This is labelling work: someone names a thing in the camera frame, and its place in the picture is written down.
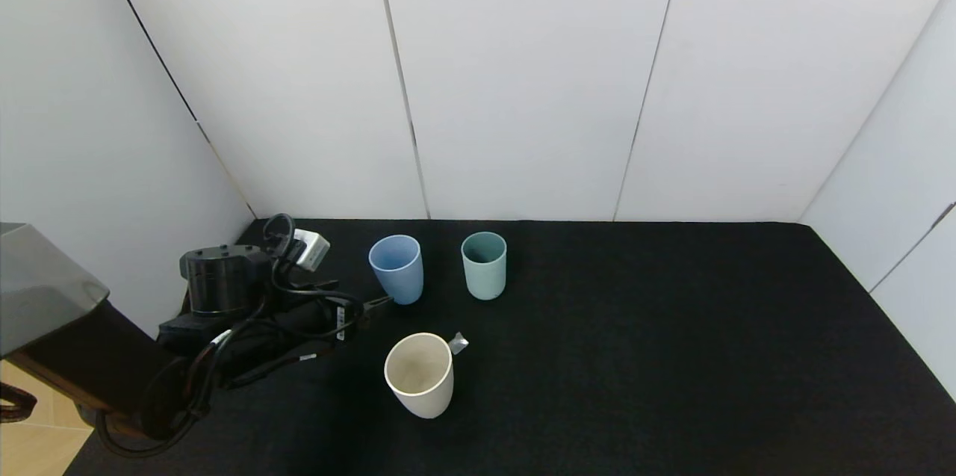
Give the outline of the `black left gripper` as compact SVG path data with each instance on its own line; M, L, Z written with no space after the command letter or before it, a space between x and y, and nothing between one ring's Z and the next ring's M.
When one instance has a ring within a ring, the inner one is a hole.
M376 318L393 302L387 295L364 303L345 297L304 297L281 319L281 332L306 341L338 343L358 329L362 318Z

